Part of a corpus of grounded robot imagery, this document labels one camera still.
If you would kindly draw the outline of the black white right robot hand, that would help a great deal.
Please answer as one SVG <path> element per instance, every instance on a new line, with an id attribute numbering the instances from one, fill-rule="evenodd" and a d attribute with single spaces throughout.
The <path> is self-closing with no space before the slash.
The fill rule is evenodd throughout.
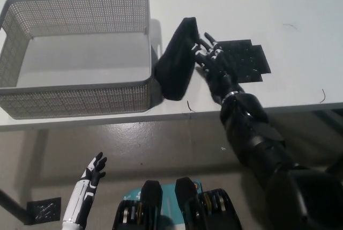
<path id="1" fill-rule="evenodd" d="M 199 39 L 191 54 L 202 70 L 214 102 L 221 104 L 232 95 L 243 93 L 233 64 L 227 58 L 221 44 L 208 32 Z"/>

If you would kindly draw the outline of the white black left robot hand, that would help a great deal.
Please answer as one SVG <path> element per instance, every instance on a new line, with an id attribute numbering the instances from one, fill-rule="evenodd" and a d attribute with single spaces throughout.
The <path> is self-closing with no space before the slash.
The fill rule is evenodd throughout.
<path id="1" fill-rule="evenodd" d="M 84 170 L 81 178 L 73 189 L 66 207 L 62 222 L 62 230 L 86 228 L 87 218 L 94 201 L 99 181 L 106 174 L 103 171 L 106 161 L 107 158 L 100 152 Z"/>

